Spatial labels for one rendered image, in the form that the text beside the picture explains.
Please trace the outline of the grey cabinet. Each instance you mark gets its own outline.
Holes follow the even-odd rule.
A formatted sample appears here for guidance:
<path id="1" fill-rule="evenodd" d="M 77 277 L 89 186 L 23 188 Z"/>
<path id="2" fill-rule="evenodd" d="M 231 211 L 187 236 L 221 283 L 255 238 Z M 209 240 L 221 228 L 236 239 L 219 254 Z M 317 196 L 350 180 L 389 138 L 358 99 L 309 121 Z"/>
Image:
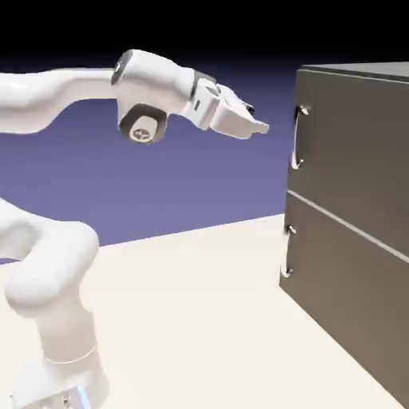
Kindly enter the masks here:
<path id="1" fill-rule="evenodd" d="M 280 287 L 409 409 L 409 62 L 303 65 Z"/>

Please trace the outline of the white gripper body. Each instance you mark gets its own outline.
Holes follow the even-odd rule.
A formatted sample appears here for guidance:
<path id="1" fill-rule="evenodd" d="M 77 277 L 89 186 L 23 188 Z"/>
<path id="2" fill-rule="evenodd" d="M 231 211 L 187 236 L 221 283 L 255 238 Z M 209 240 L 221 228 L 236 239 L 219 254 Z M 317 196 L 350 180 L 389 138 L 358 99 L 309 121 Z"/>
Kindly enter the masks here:
<path id="1" fill-rule="evenodd" d="M 210 129 L 236 139 L 249 139 L 252 115 L 244 103 L 229 87 L 217 85 L 220 101 L 212 116 Z"/>

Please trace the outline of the grey cabinet door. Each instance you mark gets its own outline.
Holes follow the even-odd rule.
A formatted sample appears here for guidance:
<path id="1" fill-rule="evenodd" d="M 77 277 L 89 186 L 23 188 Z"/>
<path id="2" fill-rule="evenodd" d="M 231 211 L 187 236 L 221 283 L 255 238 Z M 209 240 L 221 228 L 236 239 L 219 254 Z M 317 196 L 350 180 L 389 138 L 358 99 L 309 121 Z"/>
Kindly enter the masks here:
<path id="1" fill-rule="evenodd" d="M 289 189 L 409 255 L 409 66 L 302 66 L 297 105 Z"/>
<path id="2" fill-rule="evenodd" d="M 293 273 L 280 286 L 409 409 L 409 255 L 293 191 L 286 224 Z"/>

